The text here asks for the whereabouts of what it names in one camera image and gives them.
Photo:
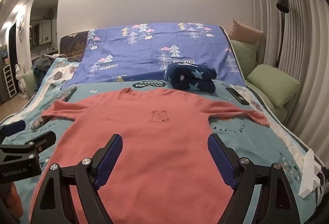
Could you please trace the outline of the person left hand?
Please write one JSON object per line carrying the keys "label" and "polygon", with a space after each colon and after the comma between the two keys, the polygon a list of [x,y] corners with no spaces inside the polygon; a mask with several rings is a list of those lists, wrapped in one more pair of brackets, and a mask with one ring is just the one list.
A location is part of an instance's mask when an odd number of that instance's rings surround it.
{"label": "person left hand", "polygon": [[1,208],[6,208],[1,210],[1,223],[10,223],[4,212],[13,217],[16,223],[20,223],[23,216],[22,202],[13,182],[1,184],[1,203],[4,205]]}

